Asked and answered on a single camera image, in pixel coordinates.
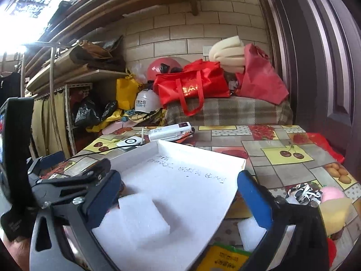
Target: white charger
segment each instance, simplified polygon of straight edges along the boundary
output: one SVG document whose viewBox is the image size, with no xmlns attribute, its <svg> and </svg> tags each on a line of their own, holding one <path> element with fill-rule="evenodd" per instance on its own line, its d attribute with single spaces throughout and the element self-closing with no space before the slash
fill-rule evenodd
<svg viewBox="0 0 361 271">
<path fill-rule="evenodd" d="M 165 127 L 151 129 L 148 133 L 149 141 L 167 140 L 169 142 L 182 138 L 186 133 L 192 131 L 189 122 L 173 124 Z"/>
<path fill-rule="evenodd" d="M 127 138 L 125 140 L 120 141 L 119 143 L 117 143 L 117 147 L 122 147 L 119 148 L 124 152 L 130 151 L 134 148 L 136 148 L 136 145 L 140 145 L 141 144 L 141 138 L 139 136 L 131 136 L 130 138 Z"/>
</svg>

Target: white hard hat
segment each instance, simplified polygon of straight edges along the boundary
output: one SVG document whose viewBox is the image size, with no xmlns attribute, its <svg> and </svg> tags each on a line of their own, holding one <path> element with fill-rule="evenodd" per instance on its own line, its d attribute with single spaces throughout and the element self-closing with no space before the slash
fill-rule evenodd
<svg viewBox="0 0 361 271">
<path fill-rule="evenodd" d="M 151 89 L 145 89 L 139 92 L 135 100 L 135 111 L 150 113 L 161 108 L 158 95 Z"/>
</svg>

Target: patterned tablecloth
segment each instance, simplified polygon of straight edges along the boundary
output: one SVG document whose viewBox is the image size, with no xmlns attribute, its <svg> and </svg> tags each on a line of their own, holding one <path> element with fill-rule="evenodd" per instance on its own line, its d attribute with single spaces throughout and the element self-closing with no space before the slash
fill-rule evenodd
<svg viewBox="0 0 361 271">
<path fill-rule="evenodd" d="M 149 141 L 147 132 L 153 128 L 155 127 L 144 129 L 146 142 Z M 337 168 L 340 164 L 329 153 L 312 143 L 301 127 L 237 125 L 199 126 L 195 129 L 194 136 L 185 140 L 185 143 L 247 159 L 246 169 L 274 196 L 286 196 L 291 186 L 302 182 L 341 189 L 352 200 L 353 206 L 342 237 L 336 241 L 337 256 L 331 270 L 342 263 L 361 233 L 361 186 L 350 174 L 347 175 L 348 178 L 341 179 L 343 182 L 331 177 L 326 168 L 331 164 Z M 142 127 L 124 128 L 117 131 L 117 134 L 100 136 L 78 154 L 101 152 L 102 149 L 115 147 L 119 140 L 140 136 L 141 130 Z M 104 157 L 113 159 L 120 154 L 124 152 L 112 150 L 74 158 L 67 165 L 65 173 L 76 175 L 97 160 Z M 210 243 L 220 242 L 241 248 L 242 241 L 237 228 L 240 220 L 226 217 Z"/>
</svg>

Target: yellow bag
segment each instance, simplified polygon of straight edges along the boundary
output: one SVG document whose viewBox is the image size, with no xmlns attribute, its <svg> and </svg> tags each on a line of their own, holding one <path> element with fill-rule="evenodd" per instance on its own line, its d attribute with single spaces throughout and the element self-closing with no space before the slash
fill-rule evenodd
<svg viewBox="0 0 361 271">
<path fill-rule="evenodd" d="M 129 75 L 125 78 L 117 79 L 116 100 L 118 101 L 118 107 L 120 109 L 130 110 L 135 106 L 135 99 L 142 89 L 142 84 L 135 80 L 134 74 L 128 69 L 125 71 Z"/>
<path fill-rule="evenodd" d="M 117 109 L 107 119 L 103 120 L 98 125 L 94 125 L 93 127 L 87 127 L 86 130 L 89 133 L 98 133 L 103 128 L 106 128 L 113 121 L 120 120 L 122 118 L 122 115 L 123 115 L 123 111 L 121 109 Z"/>
</svg>

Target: beige tile wall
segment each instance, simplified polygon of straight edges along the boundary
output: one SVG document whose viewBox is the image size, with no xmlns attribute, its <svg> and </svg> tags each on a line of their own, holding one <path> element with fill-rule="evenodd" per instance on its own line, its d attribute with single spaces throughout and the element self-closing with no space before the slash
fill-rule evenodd
<svg viewBox="0 0 361 271">
<path fill-rule="evenodd" d="M 198 9 L 199 15 L 193 16 L 188 2 L 150 7 L 127 15 L 95 36 L 100 40 L 123 34 L 124 57 L 130 68 L 167 55 L 189 61 L 208 59 L 203 57 L 203 46 L 236 35 L 269 52 L 259 0 L 198 0 Z"/>
</svg>

